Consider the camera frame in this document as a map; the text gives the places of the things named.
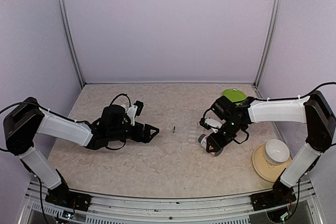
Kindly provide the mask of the clear plastic pill organizer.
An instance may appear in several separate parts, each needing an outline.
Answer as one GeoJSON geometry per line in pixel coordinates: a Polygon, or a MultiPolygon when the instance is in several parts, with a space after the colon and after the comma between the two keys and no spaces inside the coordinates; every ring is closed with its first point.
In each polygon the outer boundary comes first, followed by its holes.
{"type": "Polygon", "coordinates": [[[199,144],[198,139],[204,133],[198,121],[176,119],[173,123],[172,140],[180,143],[199,144]]]}

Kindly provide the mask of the white bowl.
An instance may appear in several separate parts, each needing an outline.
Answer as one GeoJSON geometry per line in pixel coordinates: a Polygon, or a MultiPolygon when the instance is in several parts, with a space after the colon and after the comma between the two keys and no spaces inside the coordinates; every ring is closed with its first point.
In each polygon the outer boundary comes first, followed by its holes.
{"type": "Polygon", "coordinates": [[[289,159],[290,150],[281,140],[272,139],[265,144],[265,157],[271,164],[279,165],[289,159]]]}

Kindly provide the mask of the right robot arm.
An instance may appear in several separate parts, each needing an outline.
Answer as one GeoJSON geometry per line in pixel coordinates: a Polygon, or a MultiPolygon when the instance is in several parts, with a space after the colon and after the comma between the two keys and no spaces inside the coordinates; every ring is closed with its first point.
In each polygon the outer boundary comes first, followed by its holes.
{"type": "Polygon", "coordinates": [[[246,132],[252,124],[272,122],[276,125],[293,123],[306,126],[307,137],[303,146],[277,178],[275,189],[268,194],[273,205],[287,199],[288,188],[292,188],[314,167],[321,154],[334,145],[335,114],[320,91],[295,98],[247,97],[237,102],[223,95],[209,110],[218,120],[205,116],[200,119],[200,125],[211,133],[199,137],[198,141],[206,152],[215,156],[236,140],[238,132],[246,132]]]}

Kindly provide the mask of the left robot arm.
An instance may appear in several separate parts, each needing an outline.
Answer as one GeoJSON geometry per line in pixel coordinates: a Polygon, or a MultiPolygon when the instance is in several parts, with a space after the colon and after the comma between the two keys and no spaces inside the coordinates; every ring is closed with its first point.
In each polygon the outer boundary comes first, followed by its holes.
{"type": "Polygon", "coordinates": [[[73,201],[60,172],[34,146],[37,134],[48,135],[75,143],[89,150],[109,149],[110,142],[127,140],[149,143],[158,135],[159,128],[135,120],[143,103],[118,105],[110,103],[94,122],[77,121],[61,116],[43,106],[33,97],[10,105],[12,112],[4,117],[3,129],[7,151],[19,157],[29,171],[35,174],[60,204],[73,201]]]}

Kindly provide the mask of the green plate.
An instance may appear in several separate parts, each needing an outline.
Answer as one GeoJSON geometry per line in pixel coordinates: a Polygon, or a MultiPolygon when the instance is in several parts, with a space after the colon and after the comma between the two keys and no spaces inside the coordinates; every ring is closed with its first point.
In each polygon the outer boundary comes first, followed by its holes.
{"type": "Polygon", "coordinates": [[[247,95],[237,89],[226,89],[222,92],[222,95],[236,105],[240,105],[247,98],[247,95]]]}

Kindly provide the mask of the orange grey-capped pill bottle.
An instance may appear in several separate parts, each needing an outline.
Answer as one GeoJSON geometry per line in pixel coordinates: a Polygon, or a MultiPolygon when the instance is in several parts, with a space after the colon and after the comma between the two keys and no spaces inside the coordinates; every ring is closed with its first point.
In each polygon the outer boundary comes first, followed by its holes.
{"type": "Polygon", "coordinates": [[[207,153],[210,153],[213,156],[218,156],[223,151],[223,148],[215,142],[211,135],[201,134],[198,138],[198,142],[207,153]]]}

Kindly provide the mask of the left aluminium frame post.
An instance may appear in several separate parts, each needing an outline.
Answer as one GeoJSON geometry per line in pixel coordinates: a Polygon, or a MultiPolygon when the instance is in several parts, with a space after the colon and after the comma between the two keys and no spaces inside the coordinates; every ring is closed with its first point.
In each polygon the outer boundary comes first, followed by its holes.
{"type": "Polygon", "coordinates": [[[70,28],[70,23],[68,20],[67,9],[66,9],[66,2],[65,0],[57,0],[57,2],[58,2],[59,11],[60,11],[62,27],[63,27],[64,34],[65,34],[65,40],[66,40],[69,53],[70,53],[70,59],[73,64],[79,86],[81,89],[83,89],[84,86],[86,85],[86,82],[85,82],[85,78],[83,76],[83,72],[82,72],[82,69],[79,63],[79,59],[77,57],[74,40],[71,34],[71,28],[70,28]]]}

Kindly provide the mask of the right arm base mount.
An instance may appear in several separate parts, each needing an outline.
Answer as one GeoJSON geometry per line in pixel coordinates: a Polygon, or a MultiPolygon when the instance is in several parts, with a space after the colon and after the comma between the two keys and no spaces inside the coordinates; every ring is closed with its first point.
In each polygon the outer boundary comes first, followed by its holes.
{"type": "Polygon", "coordinates": [[[277,180],[272,189],[262,193],[254,193],[250,196],[254,211],[264,210],[288,204],[290,201],[296,201],[293,187],[287,187],[277,180]]]}

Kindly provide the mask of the front aluminium rail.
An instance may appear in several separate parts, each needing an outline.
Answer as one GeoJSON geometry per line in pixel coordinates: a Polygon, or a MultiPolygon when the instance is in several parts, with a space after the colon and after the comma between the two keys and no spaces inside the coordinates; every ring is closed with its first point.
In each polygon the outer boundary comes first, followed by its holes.
{"type": "Polygon", "coordinates": [[[30,182],[17,223],[270,223],[277,210],[295,213],[288,223],[325,223],[310,181],[295,187],[299,205],[254,210],[251,193],[201,198],[140,198],[90,193],[87,211],[40,201],[47,189],[30,182]]]}

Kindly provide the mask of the aluminium frame post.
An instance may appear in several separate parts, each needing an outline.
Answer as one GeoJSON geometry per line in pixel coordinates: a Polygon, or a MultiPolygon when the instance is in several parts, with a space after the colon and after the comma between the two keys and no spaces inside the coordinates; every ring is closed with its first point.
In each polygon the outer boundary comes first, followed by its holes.
{"type": "Polygon", "coordinates": [[[65,34],[65,40],[66,40],[69,53],[70,53],[70,59],[73,64],[79,86],[81,89],[83,89],[84,86],[86,85],[86,82],[85,82],[85,78],[83,76],[83,72],[82,72],[82,69],[79,63],[79,59],[77,57],[74,40],[71,34],[71,28],[70,28],[70,23],[68,20],[67,9],[66,9],[66,2],[65,0],[57,0],[57,2],[58,2],[59,11],[60,11],[62,27],[63,27],[64,34],[65,34]]]}
{"type": "Polygon", "coordinates": [[[281,3],[281,0],[273,0],[273,4],[272,4],[272,8],[271,8],[270,21],[269,21],[269,25],[268,25],[268,29],[267,29],[267,33],[266,33],[266,40],[265,40],[265,43],[264,43],[264,47],[263,47],[259,67],[258,67],[258,70],[257,70],[257,74],[256,74],[256,77],[255,77],[255,80],[254,80],[254,87],[256,89],[259,89],[261,81],[262,81],[263,74],[264,74],[265,69],[266,69],[266,64],[267,64],[267,60],[269,58],[269,52],[270,52],[270,49],[271,49],[272,40],[273,40],[274,33],[275,33],[275,30],[276,30],[276,23],[277,23],[280,3],[281,3]]]}

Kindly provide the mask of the beige plate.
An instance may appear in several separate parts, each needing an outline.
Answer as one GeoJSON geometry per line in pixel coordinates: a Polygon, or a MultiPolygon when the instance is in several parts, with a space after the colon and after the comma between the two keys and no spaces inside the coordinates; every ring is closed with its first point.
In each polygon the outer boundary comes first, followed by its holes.
{"type": "Polygon", "coordinates": [[[252,163],[256,173],[266,181],[275,182],[280,174],[289,166],[292,158],[279,165],[267,161],[265,153],[266,144],[259,145],[253,152],[252,163]]]}

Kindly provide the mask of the right aluminium frame post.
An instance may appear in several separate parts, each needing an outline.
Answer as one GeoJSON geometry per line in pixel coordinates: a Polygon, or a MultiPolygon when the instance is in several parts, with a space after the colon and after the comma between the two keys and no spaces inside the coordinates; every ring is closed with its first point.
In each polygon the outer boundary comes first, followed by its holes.
{"type": "Polygon", "coordinates": [[[267,29],[267,33],[266,33],[266,40],[265,40],[265,43],[264,43],[264,47],[263,47],[259,67],[258,67],[258,70],[257,70],[257,74],[256,74],[256,77],[255,77],[255,80],[254,80],[254,87],[256,89],[259,89],[261,81],[262,81],[263,74],[264,74],[265,69],[266,69],[266,64],[267,64],[267,60],[269,58],[269,52],[270,52],[270,49],[271,49],[272,40],[273,40],[274,33],[275,33],[275,30],[276,30],[276,23],[277,23],[280,3],[281,3],[281,0],[273,0],[273,4],[272,4],[272,8],[271,8],[270,21],[269,21],[269,25],[268,25],[268,29],[267,29]]]}

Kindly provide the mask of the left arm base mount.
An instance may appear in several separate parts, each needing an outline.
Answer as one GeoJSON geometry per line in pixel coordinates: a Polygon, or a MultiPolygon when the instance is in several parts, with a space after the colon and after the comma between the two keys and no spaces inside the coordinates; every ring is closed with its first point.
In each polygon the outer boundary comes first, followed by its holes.
{"type": "Polygon", "coordinates": [[[91,196],[72,191],[68,187],[60,185],[55,189],[48,189],[45,201],[57,206],[87,212],[91,203],[91,196]]]}

